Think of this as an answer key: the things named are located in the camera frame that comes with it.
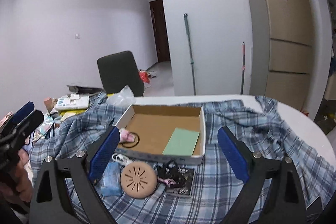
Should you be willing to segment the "person left hand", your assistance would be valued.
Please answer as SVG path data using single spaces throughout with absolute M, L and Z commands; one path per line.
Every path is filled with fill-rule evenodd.
M 10 172 L 10 176 L 17 183 L 16 190 L 18 193 L 15 194 L 13 190 L 3 182 L 1 182 L 1 193 L 6 201 L 12 203 L 18 203 L 18 198 L 23 202 L 30 202 L 33 196 L 33 185 L 29 179 L 29 174 L 25 169 L 29 156 L 24 149 L 19 150 L 18 156 L 20 157 L 20 161 Z

